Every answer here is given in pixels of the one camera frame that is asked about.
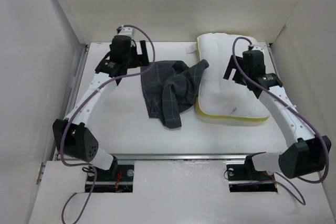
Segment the dark grey checked pillowcase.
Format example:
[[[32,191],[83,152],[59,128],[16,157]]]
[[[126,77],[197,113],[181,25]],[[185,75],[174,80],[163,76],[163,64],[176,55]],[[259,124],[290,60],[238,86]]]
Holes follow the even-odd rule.
[[[158,61],[141,76],[148,116],[168,129],[182,127],[180,114],[191,108],[198,96],[206,60],[189,67],[181,60]]]

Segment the white pillow with yellow edge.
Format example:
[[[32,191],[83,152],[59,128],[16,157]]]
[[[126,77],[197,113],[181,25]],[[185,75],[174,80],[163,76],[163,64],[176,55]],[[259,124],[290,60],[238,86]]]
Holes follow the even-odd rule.
[[[238,35],[207,33],[198,36],[196,50],[199,60],[209,67],[203,72],[196,111],[211,119],[235,119],[263,122],[270,117],[266,107],[246,86],[223,78]]]

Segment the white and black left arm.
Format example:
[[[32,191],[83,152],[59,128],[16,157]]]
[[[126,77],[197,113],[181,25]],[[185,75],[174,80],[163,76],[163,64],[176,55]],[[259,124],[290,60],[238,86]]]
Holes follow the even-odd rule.
[[[96,66],[90,85],[80,101],[64,119],[56,119],[52,125],[59,154],[92,165],[106,180],[117,176],[118,160],[100,147],[90,123],[105,99],[128,75],[129,69],[149,65],[144,40],[136,43],[131,35],[116,35],[109,48]]]

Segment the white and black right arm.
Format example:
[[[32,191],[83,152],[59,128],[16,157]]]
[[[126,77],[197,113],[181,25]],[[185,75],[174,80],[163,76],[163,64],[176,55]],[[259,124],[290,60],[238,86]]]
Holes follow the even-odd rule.
[[[274,118],[288,147],[283,153],[247,156],[243,166],[246,177],[281,172],[287,178],[297,178],[327,169],[331,141],[298,115],[278,76],[266,73],[262,51],[249,49],[242,57],[231,56],[223,78],[232,78],[255,95]]]

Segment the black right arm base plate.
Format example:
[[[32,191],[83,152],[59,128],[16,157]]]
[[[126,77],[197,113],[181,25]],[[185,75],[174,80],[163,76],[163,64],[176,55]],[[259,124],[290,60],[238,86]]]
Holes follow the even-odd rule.
[[[249,171],[245,164],[227,164],[224,178],[229,182],[231,193],[277,193],[274,175]]]

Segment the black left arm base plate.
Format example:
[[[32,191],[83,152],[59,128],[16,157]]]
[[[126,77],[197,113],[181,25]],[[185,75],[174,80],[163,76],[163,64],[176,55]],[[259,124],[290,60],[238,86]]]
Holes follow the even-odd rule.
[[[115,174],[108,174],[106,170],[97,170],[97,179],[93,193],[132,193],[134,179],[134,165],[121,164]]]

